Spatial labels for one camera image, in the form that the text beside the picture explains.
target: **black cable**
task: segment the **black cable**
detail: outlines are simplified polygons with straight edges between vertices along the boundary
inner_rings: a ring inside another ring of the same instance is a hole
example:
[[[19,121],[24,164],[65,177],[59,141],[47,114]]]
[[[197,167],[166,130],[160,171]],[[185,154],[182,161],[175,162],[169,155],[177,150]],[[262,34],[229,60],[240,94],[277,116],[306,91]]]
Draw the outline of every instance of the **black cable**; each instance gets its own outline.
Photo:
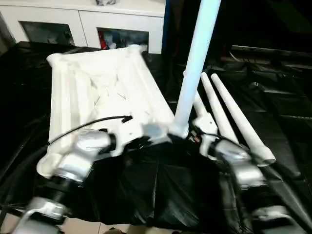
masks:
[[[9,190],[7,192],[7,195],[5,197],[4,200],[4,204],[2,207],[2,211],[0,213],[0,227],[3,225],[4,219],[6,217],[6,214],[8,212],[8,207],[6,206],[6,203],[8,203],[10,201],[10,199],[13,196],[13,193],[16,189],[17,186],[17,181],[19,180],[20,176],[23,174],[23,172],[28,168],[28,166],[33,163],[35,160],[39,159],[39,157],[46,152],[47,148],[49,145],[53,144],[54,142],[56,142],[57,140],[61,139],[62,137],[76,131],[79,130],[81,128],[84,128],[88,125],[94,124],[94,123],[98,123],[98,122],[102,122],[102,121],[106,121],[106,120],[111,120],[111,119],[119,119],[122,118],[122,122],[125,123],[129,120],[132,119],[132,116],[114,116],[114,117],[105,117],[105,118],[100,118],[100,119],[96,119],[90,122],[87,122],[83,125],[80,125],[72,130],[69,130],[66,133],[61,134],[60,136],[58,136],[57,138],[53,139],[51,142],[48,142],[46,145],[42,146],[40,149],[36,150],[34,153],[32,153],[31,155],[29,155],[28,157],[26,157],[26,159],[24,161],[22,161],[17,168],[14,170],[13,172],[13,179],[10,180],[10,183],[8,183],[9,185],[11,185],[9,187]]]
[[[123,118],[123,121],[122,121],[122,122],[125,123],[125,122],[131,120],[131,119],[132,119],[132,116],[113,116],[113,117],[105,117],[105,118],[99,118],[99,119],[96,119],[96,120],[87,122],[87,123],[85,123],[85,124],[83,124],[83,125],[80,125],[80,126],[78,126],[78,127],[76,127],[76,128],[73,128],[73,129],[69,130],[69,131],[66,132],[66,133],[63,133],[63,134],[59,135],[57,138],[55,138],[55,139],[53,139],[52,141],[50,141],[50,142],[49,142],[49,145],[53,144],[54,142],[56,142],[57,140],[61,139],[62,137],[66,136],[66,135],[68,135],[68,134],[70,134],[70,133],[72,133],[72,132],[74,132],[74,131],[77,131],[77,130],[79,130],[79,129],[81,129],[81,128],[84,128],[84,127],[86,127],[86,126],[88,126],[88,125],[91,125],[91,124],[94,124],[94,123],[98,123],[98,122],[102,122],[102,121],[106,121],[106,120],[118,119],[118,118]]]

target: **white tapered stick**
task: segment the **white tapered stick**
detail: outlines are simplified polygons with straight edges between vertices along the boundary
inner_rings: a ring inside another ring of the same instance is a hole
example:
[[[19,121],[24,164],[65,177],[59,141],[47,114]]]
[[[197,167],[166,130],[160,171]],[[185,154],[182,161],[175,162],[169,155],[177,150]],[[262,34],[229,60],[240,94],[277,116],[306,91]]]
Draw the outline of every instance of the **white tapered stick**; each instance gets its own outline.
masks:
[[[239,106],[237,105],[229,91],[226,89],[218,75],[212,74],[211,79],[213,80],[224,103],[229,109],[231,116],[237,124],[244,139],[246,140],[246,143],[248,144],[251,152],[257,156],[256,160],[258,162],[258,166],[266,166],[275,162],[275,157],[273,153],[267,146],[263,144],[262,140],[259,138],[252,125],[249,123],[243,112],[240,110]]]
[[[230,122],[228,118],[226,117],[226,114],[224,113],[221,103],[217,95],[215,94],[214,88],[211,85],[207,74],[203,72],[200,77],[204,85],[207,98],[208,98],[210,107],[213,111],[214,118],[216,120],[220,134],[224,137],[227,137],[228,139],[231,139],[232,141],[238,144],[238,140],[234,133],[234,130],[231,127]]]

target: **white tube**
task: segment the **white tube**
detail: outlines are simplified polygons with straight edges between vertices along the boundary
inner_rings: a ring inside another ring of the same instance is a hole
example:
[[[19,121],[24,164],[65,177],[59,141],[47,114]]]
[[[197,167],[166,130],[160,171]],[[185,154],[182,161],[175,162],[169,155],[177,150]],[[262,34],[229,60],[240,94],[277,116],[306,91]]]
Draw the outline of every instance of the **white tube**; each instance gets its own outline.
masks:
[[[175,112],[175,121],[170,128],[172,134],[183,138],[188,133],[188,121],[220,3],[221,0],[201,0],[200,3],[185,76]]]
[[[195,108],[197,116],[204,116],[205,114],[207,114],[206,107],[203,101],[201,100],[198,92],[196,92],[196,95],[194,98],[194,108]]]
[[[257,156],[256,160],[258,162],[258,166],[266,166],[275,162],[273,153],[263,144],[262,140],[259,138],[252,125],[240,110],[229,91],[225,88],[218,75],[212,74],[211,79],[228,107],[251,152]]]
[[[233,130],[232,126],[230,125],[230,122],[229,122],[228,118],[226,117],[226,114],[224,113],[224,110],[221,106],[221,103],[220,103],[217,95],[215,94],[215,90],[214,90],[213,86],[211,85],[207,74],[203,72],[200,77],[201,77],[201,81],[204,85],[204,88],[205,88],[205,91],[207,94],[207,98],[208,98],[210,107],[213,111],[214,118],[216,120],[220,134],[224,137],[227,137],[228,139],[231,139],[235,143],[239,144],[237,137],[234,133],[234,130]]]

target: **robotic arm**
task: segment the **robotic arm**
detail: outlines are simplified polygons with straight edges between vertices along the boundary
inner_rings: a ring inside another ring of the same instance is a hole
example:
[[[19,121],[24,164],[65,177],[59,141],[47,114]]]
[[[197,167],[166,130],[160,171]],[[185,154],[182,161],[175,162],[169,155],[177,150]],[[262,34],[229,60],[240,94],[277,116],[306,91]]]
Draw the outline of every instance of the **robotic arm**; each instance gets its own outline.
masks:
[[[59,234],[69,212],[70,199],[76,188],[81,187],[100,152],[118,156],[129,142],[143,135],[141,127],[133,119],[122,124],[114,133],[83,130],[74,145],[54,170],[54,175],[42,193],[34,197],[13,234]],[[216,137],[210,138],[209,154],[216,158],[221,170],[231,174],[236,195],[246,204],[252,220],[270,227],[279,226],[281,219],[289,219],[287,209],[266,183],[251,156],[237,144]],[[266,202],[259,195],[266,194]]]

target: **black tarp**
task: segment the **black tarp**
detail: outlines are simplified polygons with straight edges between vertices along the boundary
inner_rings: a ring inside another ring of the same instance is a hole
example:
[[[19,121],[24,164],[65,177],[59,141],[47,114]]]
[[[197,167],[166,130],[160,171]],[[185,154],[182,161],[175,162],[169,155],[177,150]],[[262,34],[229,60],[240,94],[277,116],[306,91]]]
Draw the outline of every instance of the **black tarp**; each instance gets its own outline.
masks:
[[[0,182],[1,203],[12,170],[48,139],[51,68],[45,59],[52,53],[69,50],[21,42],[0,57],[5,115],[0,169],[20,151],[5,174],[6,182]],[[81,48],[78,52],[88,50]],[[144,54],[144,59],[174,111],[184,68],[169,66],[172,63],[163,56]],[[218,64],[209,67],[208,74],[213,72],[219,74],[276,156],[276,165],[265,171],[274,189],[294,214],[308,219],[309,214],[298,204],[308,212],[312,207],[312,107],[309,94],[305,93],[309,90],[309,73],[250,64]],[[199,91],[209,111],[201,85]],[[236,128],[235,131],[244,143]],[[144,224],[206,233],[228,233],[230,217],[232,232],[234,229],[242,233],[234,203],[230,203],[227,213],[232,216],[224,215],[222,199],[226,195],[228,200],[233,198],[231,191],[220,188],[219,179],[224,175],[198,155],[197,147],[190,142],[166,143],[96,162],[85,187],[73,197],[73,216],[105,224]],[[23,208],[44,182],[36,173],[36,165],[29,166],[9,201],[10,206]]]

